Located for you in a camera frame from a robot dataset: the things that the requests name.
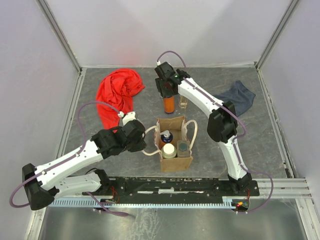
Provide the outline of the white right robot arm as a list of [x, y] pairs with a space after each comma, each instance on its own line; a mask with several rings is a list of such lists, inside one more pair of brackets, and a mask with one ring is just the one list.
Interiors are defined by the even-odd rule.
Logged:
[[168, 62], [157, 61], [155, 72], [156, 87], [161, 97], [181, 95], [195, 104], [207, 117], [207, 133], [218, 143], [227, 164], [231, 190], [238, 194], [246, 188], [252, 176], [244, 164], [238, 145], [237, 127], [240, 123], [236, 116], [235, 105], [224, 102], [202, 87], [184, 70], [174, 69]]

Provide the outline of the clear yellow liquid bottle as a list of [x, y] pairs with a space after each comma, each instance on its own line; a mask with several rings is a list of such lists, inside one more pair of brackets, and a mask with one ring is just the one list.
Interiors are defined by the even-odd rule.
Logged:
[[178, 105], [181, 109], [186, 109], [188, 105], [188, 99], [180, 94]]

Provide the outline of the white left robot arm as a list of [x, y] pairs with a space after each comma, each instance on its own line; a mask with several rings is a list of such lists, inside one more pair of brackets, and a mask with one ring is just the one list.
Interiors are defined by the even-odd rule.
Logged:
[[49, 163], [25, 165], [22, 179], [25, 181], [24, 190], [30, 209], [40, 210], [58, 198], [76, 193], [106, 194], [111, 187], [111, 180], [104, 170], [96, 169], [85, 175], [73, 174], [124, 151], [142, 151], [147, 146], [145, 131], [143, 124], [133, 119], [124, 126], [100, 130], [84, 146]]

